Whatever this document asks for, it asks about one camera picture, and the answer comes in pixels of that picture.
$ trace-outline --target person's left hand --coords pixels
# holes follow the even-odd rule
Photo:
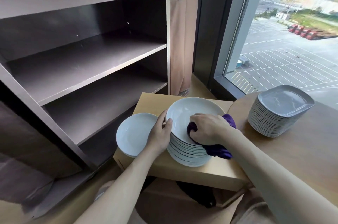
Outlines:
[[[153,152],[156,157],[159,156],[167,148],[170,141],[172,119],[169,118],[165,124],[165,127],[162,128],[166,113],[167,110],[164,110],[163,113],[160,114],[157,118],[156,123],[149,133],[147,144],[145,147],[145,149]]]

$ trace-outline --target purple cloth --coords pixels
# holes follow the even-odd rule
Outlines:
[[[230,124],[231,127],[236,128],[236,124],[231,115],[225,114],[222,117]],[[189,138],[191,138],[190,137],[191,130],[197,131],[197,125],[194,122],[189,123],[187,127]],[[202,147],[205,149],[206,153],[211,156],[218,156],[223,159],[231,159],[233,157],[232,154],[222,145],[202,145]]]

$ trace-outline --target stack of plates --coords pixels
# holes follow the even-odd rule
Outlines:
[[[183,98],[169,107],[166,119],[171,118],[173,126],[167,150],[175,161],[190,167],[205,165],[211,158],[201,145],[188,136],[190,116],[195,113],[224,115],[218,105],[204,98]]]
[[[136,158],[146,146],[157,116],[149,113],[134,114],[125,119],[116,132],[116,143],[123,153]]]
[[[258,95],[248,116],[250,125],[266,137],[275,138],[288,130],[314,100],[290,85],[280,85]]]

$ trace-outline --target wooden table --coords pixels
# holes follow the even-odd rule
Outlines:
[[[338,111],[316,102],[277,138],[256,132],[247,116],[259,92],[236,100],[230,114],[257,147],[338,206]]]
[[[159,116],[172,103],[183,97],[142,93],[133,114],[151,113]],[[211,100],[226,113],[233,102]],[[125,170],[133,161],[118,148],[114,159]],[[234,160],[212,157],[201,167],[187,167],[176,162],[167,151],[164,151],[153,163],[149,175],[159,178],[184,181],[213,188],[238,191],[248,183],[247,176]]]

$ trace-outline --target hand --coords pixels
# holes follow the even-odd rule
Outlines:
[[[165,127],[162,128],[166,113],[167,110],[164,110],[163,113],[157,118],[154,127],[149,133],[147,144],[145,146],[145,149],[153,152],[156,157],[167,148],[170,142],[172,119],[169,118],[165,124]]]
[[[230,138],[240,132],[220,115],[197,113],[190,117],[190,121],[197,125],[197,131],[192,130],[190,137],[202,145],[222,145],[222,138]]]

